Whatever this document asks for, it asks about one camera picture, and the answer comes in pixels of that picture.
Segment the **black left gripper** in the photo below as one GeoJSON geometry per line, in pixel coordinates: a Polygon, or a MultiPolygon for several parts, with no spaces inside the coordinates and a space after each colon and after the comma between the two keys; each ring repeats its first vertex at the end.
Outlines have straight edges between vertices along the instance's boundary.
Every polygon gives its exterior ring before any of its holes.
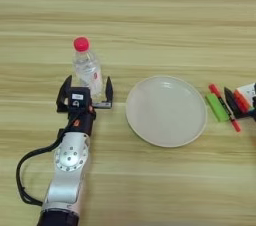
{"type": "MultiPolygon", "coordinates": [[[[62,86],[60,87],[56,103],[63,104],[68,96],[68,91],[71,87],[72,76],[69,75],[62,86]]],[[[69,107],[68,105],[58,105],[58,113],[68,114],[68,126],[60,128],[58,135],[61,136],[67,132],[81,132],[91,135],[93,122],[96,119],[96,109],[111,109],[113,100],[113,86],[110,76],[107,78],[105,96],[107,102],[92,103],[86,109],[69,107]]]]}

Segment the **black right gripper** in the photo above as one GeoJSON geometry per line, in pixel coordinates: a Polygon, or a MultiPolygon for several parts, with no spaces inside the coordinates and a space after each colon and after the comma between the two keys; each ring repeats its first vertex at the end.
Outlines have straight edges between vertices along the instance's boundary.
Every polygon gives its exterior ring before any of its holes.
{"type": "MultiPolygon", "coordinates": [[[[224,88],[224,94],[225,94],[226,102],[227,102],[228,106],[230,107],[231,111],[233,112],[235,118],[240,119],[240,118],[246,117],[247,114],[243,113],[242,110],[237,105],[237,103],[235,101],[234,94],[232,93],[232,91],[230,89],[228,89],[227,87],[225,87],[224,88]]],[[[256,120],[256,109],[250,110],[248,112],[248,115],[250,117],[252,117],[254,120],[256,120]]]]}

